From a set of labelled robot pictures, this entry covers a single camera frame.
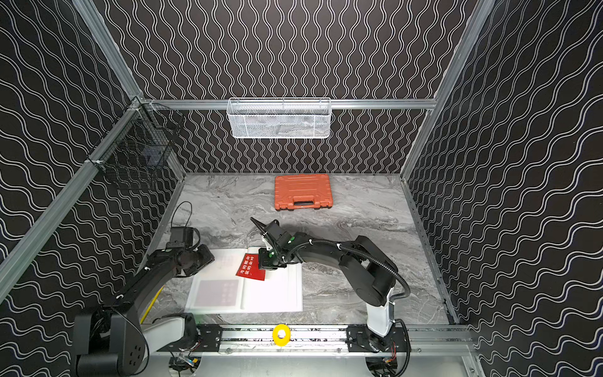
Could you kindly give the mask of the red card top row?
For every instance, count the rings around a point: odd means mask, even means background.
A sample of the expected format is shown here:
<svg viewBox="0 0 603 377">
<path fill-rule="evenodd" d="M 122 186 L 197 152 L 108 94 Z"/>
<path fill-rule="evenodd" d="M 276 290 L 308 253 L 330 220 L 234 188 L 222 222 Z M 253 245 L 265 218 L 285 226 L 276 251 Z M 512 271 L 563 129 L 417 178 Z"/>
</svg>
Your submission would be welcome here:
<svg viewBox="0 0 603 377">
<path fill-rule="evenodd" d="M 236 275 L 254 281 L 264 281 L 266 271 L 259 268 L 259 255 L 246 253 Z"/>
</svg>

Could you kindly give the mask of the white photo album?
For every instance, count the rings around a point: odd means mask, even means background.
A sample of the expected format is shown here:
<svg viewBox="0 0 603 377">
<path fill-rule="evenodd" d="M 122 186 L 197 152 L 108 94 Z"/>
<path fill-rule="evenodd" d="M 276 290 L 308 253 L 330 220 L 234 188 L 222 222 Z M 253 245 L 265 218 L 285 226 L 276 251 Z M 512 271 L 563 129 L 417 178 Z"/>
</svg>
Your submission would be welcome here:
<svg viewBox="0 0 603 377">
<path fill-rule="evenodd" d="M 302 268 L 289 265 L 266 272 L 264 281 L 238 277 L 236 272 L 246 253 L 258 254 L 258 248 L 215 249 L 215 261 L 193 277 L 185 310 L 193 314 L 263 314 L 301 312 L 303 310 Z M 201 281 L 237 280 L 239 303 L 234 307 L 195 306 Z"/>
</svg>

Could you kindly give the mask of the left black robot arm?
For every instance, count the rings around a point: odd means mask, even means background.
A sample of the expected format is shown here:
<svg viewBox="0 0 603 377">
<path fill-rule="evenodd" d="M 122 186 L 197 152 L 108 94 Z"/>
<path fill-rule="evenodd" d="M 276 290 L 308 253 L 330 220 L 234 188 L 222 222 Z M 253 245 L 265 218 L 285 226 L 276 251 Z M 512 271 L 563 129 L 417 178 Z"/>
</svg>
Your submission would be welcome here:
<svg viewBox="0 0 603 377">
<path fill-rule="evenodd" d="M 141 313 L 170 280 L 199 273 L 215 260 L 205 245 L 155 251 L 146 266 L 115 298 L 85 309 L 75 317 L 71 348 L 72 376 L 135 376 L 147 369 L 157 350 L 190 352 L 207 340 L 192 314 L 171 314 L 158 326 L 168 328 L 175 320 L 173 335 L 148 339 L 141 325 Z"/>
</svg>

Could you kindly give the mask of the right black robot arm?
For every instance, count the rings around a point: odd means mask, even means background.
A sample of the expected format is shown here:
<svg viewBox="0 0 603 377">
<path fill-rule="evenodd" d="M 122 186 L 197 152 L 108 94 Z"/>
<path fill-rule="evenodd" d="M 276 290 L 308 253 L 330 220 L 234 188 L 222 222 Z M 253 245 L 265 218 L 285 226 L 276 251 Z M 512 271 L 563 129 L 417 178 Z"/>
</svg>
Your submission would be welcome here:
<svg viewBox="0 0 603 377">
<path fill-rule="evenodd" d="M 265 243 L 258 251 L 261 270 L 278 270 L 303 263 L 340 270 L 356 295 L 367 305 L 367 328 L 381 339 L 394 326 L 395 301 L 408 298 L 411 289 L 396 264 L 368 237 L 334 241 L 305 232 L 291 234 L 276 220 L 252 223 Z"/>
</svg>

